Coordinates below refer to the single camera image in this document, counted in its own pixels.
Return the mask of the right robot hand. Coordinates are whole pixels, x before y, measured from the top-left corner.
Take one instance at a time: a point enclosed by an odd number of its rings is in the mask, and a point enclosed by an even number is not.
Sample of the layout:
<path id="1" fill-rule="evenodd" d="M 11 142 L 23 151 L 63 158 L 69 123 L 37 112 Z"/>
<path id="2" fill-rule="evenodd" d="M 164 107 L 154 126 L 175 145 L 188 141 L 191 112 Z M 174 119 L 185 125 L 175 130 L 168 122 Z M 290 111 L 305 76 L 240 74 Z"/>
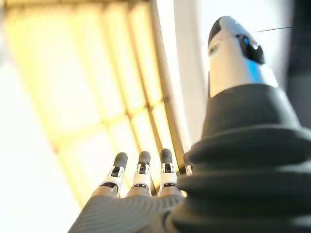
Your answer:
<path id="1" fill-rule="evenodd" d="M 208 101 L 201 140 L 174 180 L 161 153 L 162 196 L 144 181 L 113 198 L 103 183 L 72 233 L 308 233 L 311 230 L 311 15 L 295 13 L 279 87 L 261 46 L 231 17 L 208 38 Z"/>

